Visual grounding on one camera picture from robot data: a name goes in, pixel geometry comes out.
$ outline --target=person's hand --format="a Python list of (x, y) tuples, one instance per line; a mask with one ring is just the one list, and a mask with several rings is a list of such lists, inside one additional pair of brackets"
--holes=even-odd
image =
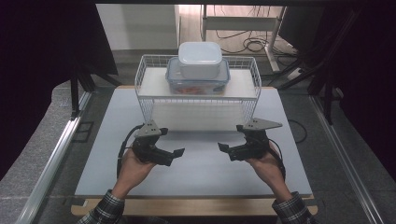
[(155, 165), (152, 162), (141, 162), (134, 152), (128, 148), (122, 158), (119, 179), (111, 194), (119, 199), (124, 199), (132, 188), (139, 185), (148, 176)]
[[(276, 152), (271, 142), (270, 148)], [(261, 159), (247, 159), (246, 161), (253, 167), (257, 176), (271, 188), (279, 203), (292, 197), (278, 168), (277, 160), (271, 153), (265, 153)]]

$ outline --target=person's arm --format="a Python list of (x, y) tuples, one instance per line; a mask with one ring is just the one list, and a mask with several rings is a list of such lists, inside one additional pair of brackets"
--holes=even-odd
[[(270, 148), (274, 150), (274, 146), (271, 143)], [(318, 223), (308, 211), (298, 192), (290, 193), (277, 166), (277, 161), (270, 153), (266, 153), (259, 160), (248, 159), (247, 162), (253, 167), (259, 178), (273, 191), (276, 197), (273, 208), (282, 223)]]
[(128, 149), (122, 159), (119, 179), (113, 190), (109, 190), (99, 204), (78, 224), (116, 223), (122, 216), (128, 192), (139, 185), (154, 166), (154, 163), (141, 162), (132, 150)]

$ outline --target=clear storage container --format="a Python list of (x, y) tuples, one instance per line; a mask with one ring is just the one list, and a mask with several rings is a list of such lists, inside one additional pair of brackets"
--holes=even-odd
[(214, 42), (186, 42), (178, 49), (180, 72), (185, 78), (208, 79), (219, 74), (221, 48)]
[(173, 94), (214, 95), (222, 94), (230, 80), (230, 71), (226, 60), (219, 64), (218, 75), (214, 78), (185, 78), (181, 74), (179, 58), (169, 60), (166, 70), (166, 80)]

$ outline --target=white table top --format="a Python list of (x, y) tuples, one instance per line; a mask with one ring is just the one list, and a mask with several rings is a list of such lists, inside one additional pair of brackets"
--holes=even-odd
[[(283, 105), (276, 89), (262, 89), (255, 118), (283, 123), (267, 130), (269, 138), (282, 149), (286, 166), (286, 183), (291, 191), (311, 195), (300, 155), (294, 143)], [(96, 136), (92, 152), (78, 182), (76, 195), (102, 197), (116, 182), (117, 156), (120, 145), (131, 129), (144, 122), (134, 89), (116, 89)], [(140, 197), (273, 197), (272, 191), (244, 161), (230, 161), (219, 151), (217, 142), (230, 147), (245, 143), (241, 133), (177, 133), (162, 136), (157, 147), (173, 151), (186, 148), (170, 167), (157, 165), (130, 196)]]

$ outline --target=person's left hand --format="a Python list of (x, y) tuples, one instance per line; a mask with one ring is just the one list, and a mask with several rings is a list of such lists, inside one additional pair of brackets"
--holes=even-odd
[(155, 163), (141, 162), (134, 152), (128, 148), (122, 158), (122, 167), (119, 179), (114, 186), (111, 194), (119, 199), (124, 199), (128, 192), (139, 185), (148, 176)]

